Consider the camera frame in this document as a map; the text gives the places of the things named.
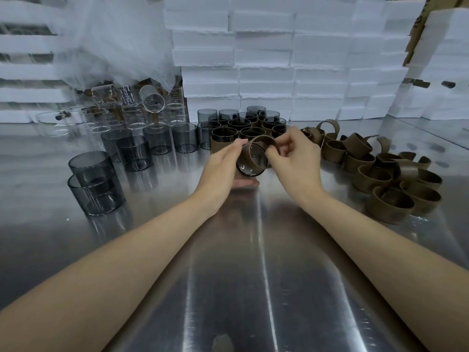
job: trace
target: person's right hand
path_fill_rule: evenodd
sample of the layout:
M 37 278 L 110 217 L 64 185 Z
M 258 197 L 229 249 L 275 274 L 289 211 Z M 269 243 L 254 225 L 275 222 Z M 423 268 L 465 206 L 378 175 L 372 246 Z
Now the person's right hand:
M 266 156 L 288 195 L 300 206 L 316 195 L 326 195 L 321 184 L 319 146 L 293 126 L 276 141 L 280 155 L 270 146 Z

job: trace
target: person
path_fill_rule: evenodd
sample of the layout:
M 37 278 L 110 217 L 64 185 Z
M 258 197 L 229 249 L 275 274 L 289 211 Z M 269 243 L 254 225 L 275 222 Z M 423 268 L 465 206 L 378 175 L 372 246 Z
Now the person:
M 320 148 L 296 127 L 266 151 L 290 197 L 355 261 L 431 351 L 468 351 L 469 273 L 332 198 Z M 210 156 L 185 201 L 81 258 L 0 312 L 2 352 L 99 352 L 232 187 L 247 140 Z

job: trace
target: forearm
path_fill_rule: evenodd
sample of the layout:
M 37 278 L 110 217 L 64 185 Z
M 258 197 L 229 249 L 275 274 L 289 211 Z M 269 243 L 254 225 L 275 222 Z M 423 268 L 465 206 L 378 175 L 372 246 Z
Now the forearm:
M 13 302 L 0 312 L 0 350 L 101 351 L 211 209 L 190 197 Z
M 469 273 L 328 194 L 300 203 L 431 351 L 467 351 Z

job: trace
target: person's right arm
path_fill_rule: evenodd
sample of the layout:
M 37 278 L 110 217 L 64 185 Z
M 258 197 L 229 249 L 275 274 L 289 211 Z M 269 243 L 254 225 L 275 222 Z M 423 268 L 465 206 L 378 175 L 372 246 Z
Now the person's right arm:
M 350 256 L 430 351 L 469 351 L 469 272 L 332 198 L 320 148 L 296 127 L 267 157 L 283 187 Z

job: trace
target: stainless steel tabletop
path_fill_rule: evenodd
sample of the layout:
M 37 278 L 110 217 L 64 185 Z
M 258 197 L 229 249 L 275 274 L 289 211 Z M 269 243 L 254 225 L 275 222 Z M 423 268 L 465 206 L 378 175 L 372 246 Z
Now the stainless steel tabletop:
M 314 123 L 297 123 L 299 127 Z M 389 227 L 469 269 L 469 152 L 400 120 L 341 121 L 341 134 L 379 133 L 392 152 L 433 160 L 443 202 Z M 183 201 L 208 151 L 154 156 L 128 173 L 126 204 L 87 218 L 67 188 L 67 162 L 86 138 L 51 141 L 35 125 L 0 126 L 0 308 L 70 263 Z M 325 188 L 363 210 L 350 175 L 323 162 Z M 108 351 L 424 350 L 340 247 L 286 195 L 270 169 L 234 190 L 156 282 Z

